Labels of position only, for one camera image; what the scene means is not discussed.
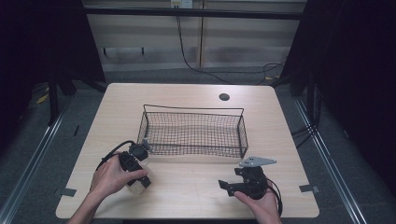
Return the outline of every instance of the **metal rail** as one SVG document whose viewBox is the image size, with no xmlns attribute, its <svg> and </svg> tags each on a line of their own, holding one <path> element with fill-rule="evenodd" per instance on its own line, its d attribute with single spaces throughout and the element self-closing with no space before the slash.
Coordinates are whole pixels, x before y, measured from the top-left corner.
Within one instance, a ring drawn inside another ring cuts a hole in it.
<svg viewBox="0 0 396 224">
<path fill-rule="evenodd" d="M 59 114 L 58 118 L 48 127 L 43 138 L 41 139 L 38 147 L 35 150 L 35 154 L 30 159 L 27 164 L 21 178 L 19 179 L 17 185 L 14 190 L 10 193 L 7 200 L 3 204 L 3 207 L 0 210 L 0 223 L 8 224 L 11 223 L 14 218 L 19 206 L 21 205 L 22 199 L 29 189 L 30 184 L 33 181 L 33 177 L 44 159 L 48 148 L 50 147 L 50 143 L 52 142 L 53 137 L 58 132 L 59 126 L 62 123 L 64 118 L 64 112 L 67 107 L 69 107 L 71 103 L 72 97 L 67 98 L 67 102 L 64 106 L 64 109 Z"/>
<path fill-rule="evenodd" d="M 311 127 L 310 120 L 309 117 L 307 116 L 307 112 L 303 100 L 301 98 L 297 99 L 295 103 L 304 120 L 306 127 Z M 346 210 L 348 211 L 350 217 L 352 218 L 353 223 L 366 224 L 367 221 L 364 218 L 361 209 L 359 208 L 359 204 L 357 203 L 355 197 L 348 188 L 347 183 L 345 182 L 340 171 L 338 170 L 338 167 L 335 164 L 334 160 L 332 159 L 332 155 L 329 149 L 327 148 L 327 146 L 325 145 L 322 137 L 320 136 L 320 133 L 314 132 L 312 128 L 309 128 L 308 131 L 311 133 L 312 140 L 314 141 L 314 144 L 317 147 L 318 153 L 322 158 L 323 163 L 326 166 L 330 177 L 332 178 L 332 182 L 334 183 L 338 193 L 341 196 L 341 199 L 346 207 Z"/>
</svg>

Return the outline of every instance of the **black curtain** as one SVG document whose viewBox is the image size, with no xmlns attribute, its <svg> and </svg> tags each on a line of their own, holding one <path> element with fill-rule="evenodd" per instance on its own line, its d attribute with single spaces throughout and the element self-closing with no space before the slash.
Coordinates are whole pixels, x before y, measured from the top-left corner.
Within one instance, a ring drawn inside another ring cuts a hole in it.
<svg viewBox="0 0 396 224">
<path fill-rule="evenodd" d="M 47 82 L 49 73 L 61 87 L 70 86 L 71 79 L 105 82 L 86 15 L 44 13 L 34 10 L 36 6 L 82 7 L 82 3 L 0 1 L 1 149 L 31 100 L 33 86 Z"/>
</svg>

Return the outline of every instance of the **wire basket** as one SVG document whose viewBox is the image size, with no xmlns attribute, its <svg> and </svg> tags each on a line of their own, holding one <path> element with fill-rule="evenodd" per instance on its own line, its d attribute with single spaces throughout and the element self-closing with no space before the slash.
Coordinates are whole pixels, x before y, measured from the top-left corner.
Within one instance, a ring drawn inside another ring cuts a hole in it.
<svg viewBox="0 0 396 224">
<path fill-rule="evenodd" d="M 137 142 L 142 143 L 147 138 L 154 155 L 199 154 L 243 158 L 248 150 L 243 108 L 143 107 Z M 216 110 L 237 110 L 240 114 L 206 113 Z"/>
</svg>

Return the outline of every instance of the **electric cord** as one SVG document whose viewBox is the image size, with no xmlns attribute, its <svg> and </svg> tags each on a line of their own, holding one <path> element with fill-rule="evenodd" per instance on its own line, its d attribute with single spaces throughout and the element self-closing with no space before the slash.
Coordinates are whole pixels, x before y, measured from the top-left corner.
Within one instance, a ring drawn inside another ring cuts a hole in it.
<svg viewBox="0 0 396 224">
<path fill-rule="evenodd" d="M 266 79 L 266 77 L 267 77 L 266 72 L 269 72 L 269 71 L 271 71 L 271 70 L 277 68 L 277 67 L 280 66 L 280 65 L 284 65 L 284 63 L 286 62 L 286 61 L 285 61 L 285 62 L 282 62 L 282 63 L 267 63 L 267 64 L 262 68 L 262 71 L 257 71 L 257 72 L 235 72 L 235 71 L 230 71 L 230 72 L 229 72 L 229 71 L 206 72 L 206 71 L 203 71 L 203 70 L 195 69 L 195 68 L 191 67 L 191 66 L 189 65 L 189 63 L 187 62 L 187 60 L 186 60 L 186 55 L 185 55 L 184 46 L 183 46 L 183 38 L 182 38 L 182 34 L 181 34 L 181 22 L 180 22 L 180 17 L 179 17 L 179 16 L 176 16 L 176 18 L 177 18 L 177 30 L 178 30 L 178 38 L 179 38 L 179 42 L 180 42 L 180 47 L 181 47 L 181 54 L 182 54 L 182 56 L 183 56 L 184 63 L 185 63 L 192 71 L 194 71 L 194 72 L 198 72 L 198 73 L 203 73 L 203 74 L 210 75 L 210 76 L 214 77 L 215 79 L 220 80 L 220 81 L 222 81 L 222 82 L 225 82 L 225 83 L 227 83 L 227 84 L 229 84 L 229 85 L 237 85 L 237 84 L 232 83 L 232 82 L 230 82 L 230 81 L 227 81 L 227 80 L 225 80 L 225 79 L 223 79 L 223 78 L 221 78 L 221 77 L 218 77 L 218 76 L 216 76 L 215 74 L 222 74 L 222 73 L 229 73 L 229 74 L 259 74 L 259 73 L 264 73 L 264 78 L 263 78 L 260 82 L 258 82 L 258 83 L 255 84 L 256 86 L 258 86 L 258 85 L 262 84 L 262 83 L 265 81 L 265 79 Z M 267 66 L 269 66 L 269 65 L 274 65 L 274 66 L 271 67 L 271 68 L 269 68 L 269 69 L 267 69 L 267 70 L 265 70 L 265 67 L 267 67 Z"/>
<path fill-rule="evenodd" d="M 280 190 L 279 187 L 277 186 L 277 184 L 272 181 L 271 179 L 267 178 L 268 181 L 270 181 L 275 187 L 276 187 L 276 191 L 273 187 L 268 186 L 268 189 L 271 190 L 274 195 L 276 196 L 276 200 L 277 200 L 277 212 L 279 213 L 279 216 L 282 216 L 282 212 L 283 212 L 283 203 L 282 203 L 282 196 L 280 195 Z"/>
<path fill-rule="evenodd" d="M 309 133 L 309 135 L 302 142 L 296 145 L 296 148 L 302 146 L 313 134 L 318 131 L 322 104 L 322 97 L 318 88 L 316 88 L 316 99 L 316 108 L 313 122 L 310 123 L 308 126 L 305 126 L 302 129 L 292 133 L 292 135 L 296 135 L 299 133 L 299 135 L 293 136 L 294 139 L 304 136 L 306 133 Z"/>
<path fill-rule="evenodd" d="M 124 145 L 126 145 L 128 143 L 134 144 L 134 141 L 128 140 L 128 141 L 125 141 L 125 142 L 119 144 L 115 148 L 113 148 L 113 150 L 111 150 L 105 157 L 102 158 L 102 160 L 100 161 L 99 165 L 96 167 L 95 171 L 97 171 L 99 169 L 99 167 L 101 165 L 103 165 L 103 163 L 107 162 L 110 158 L 112 158 L 114 156 L 114 152 L 116 152 L 120 147 L 123 147 Z"/>
</svg>

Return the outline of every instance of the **wooden table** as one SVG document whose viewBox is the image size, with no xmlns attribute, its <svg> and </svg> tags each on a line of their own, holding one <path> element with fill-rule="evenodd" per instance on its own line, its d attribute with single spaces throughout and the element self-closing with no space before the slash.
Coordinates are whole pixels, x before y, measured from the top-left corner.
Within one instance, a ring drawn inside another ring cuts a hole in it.
<svg viewBox="0 0 396 224">
<path fill-rule="evenodd" d="M 227 93 L 230 100 L 219 95 Z M 280 188 L 282 217 L 316 217 L 318 206 L 307 185 L 304 168 L 293 144 L 282 109 L 271 87 L 177 84 L 111 84 L 97 111 L 90 132 L 67 184 L 74 197 L 63 196 L 56 215 L 69 218 L 89 191 L 92 174 L 112 148 L 125 140 L 136 140 L 143 105 L 204 108 L 245 108 L 248 150 L 245 156 L 274 159 L 263 166 L 264 173 Z M 105 218 L 254 218 L 250 210 L 218 180 L 242 182 L 234 174 L 239 159 L 189 155 L 149 156 L 144 161 L 152 184 L 143 190 L 139 182 L 106 198 L 96 217 Z"/>
</svg>

